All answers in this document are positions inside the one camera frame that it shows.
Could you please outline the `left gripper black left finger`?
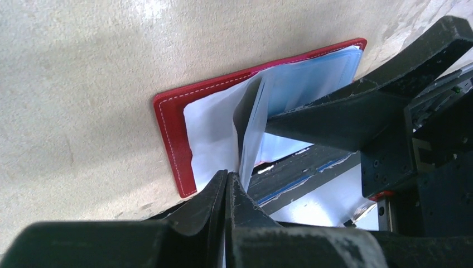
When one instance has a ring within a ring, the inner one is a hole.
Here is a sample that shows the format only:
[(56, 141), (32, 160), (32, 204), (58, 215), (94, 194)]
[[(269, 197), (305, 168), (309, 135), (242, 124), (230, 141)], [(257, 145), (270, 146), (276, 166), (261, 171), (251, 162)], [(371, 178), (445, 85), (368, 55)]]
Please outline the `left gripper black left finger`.
[(147, 267), (222, 267), (227, 170), (188, 201), (151, 217), (161, 230)]

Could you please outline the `red card holder wallet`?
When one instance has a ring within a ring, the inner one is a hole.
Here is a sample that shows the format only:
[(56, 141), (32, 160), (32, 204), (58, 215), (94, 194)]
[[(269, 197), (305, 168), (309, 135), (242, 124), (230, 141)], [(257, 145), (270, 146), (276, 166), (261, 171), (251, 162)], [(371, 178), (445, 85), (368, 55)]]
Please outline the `red card holder wallet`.
[(352, 39), (157, 94), (153, 106), (180, 197), (203, 190), (218, 170), (239, 172), (309, 147), (266, 133), (269, 117), (352, 82), (367, 45)]

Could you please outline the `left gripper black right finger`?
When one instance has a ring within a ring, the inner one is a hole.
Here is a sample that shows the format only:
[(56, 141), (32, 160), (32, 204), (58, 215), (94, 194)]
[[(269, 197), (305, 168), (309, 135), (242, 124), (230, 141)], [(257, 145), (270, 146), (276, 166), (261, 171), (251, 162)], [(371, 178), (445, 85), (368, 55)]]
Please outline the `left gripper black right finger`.
[(230, 172), (225, 192), (226, 267), (256, 267), (268, 258), (261, 234), (281, 225), (267, 215), (247, 194), (239, 174)]

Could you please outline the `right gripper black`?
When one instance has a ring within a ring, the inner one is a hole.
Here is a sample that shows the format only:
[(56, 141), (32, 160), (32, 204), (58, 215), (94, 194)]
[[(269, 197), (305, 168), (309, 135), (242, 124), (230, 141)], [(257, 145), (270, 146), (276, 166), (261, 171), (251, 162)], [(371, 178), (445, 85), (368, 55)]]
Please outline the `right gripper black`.
[(354, 82), (354, 96), (279, 114), (266, 131), (345, 151), (363, 147), (362, 194), (377, 203), (381, 231), (471, 236), (472, 71), (432, 83), (471, 48), (468, 21), (444, 16)]

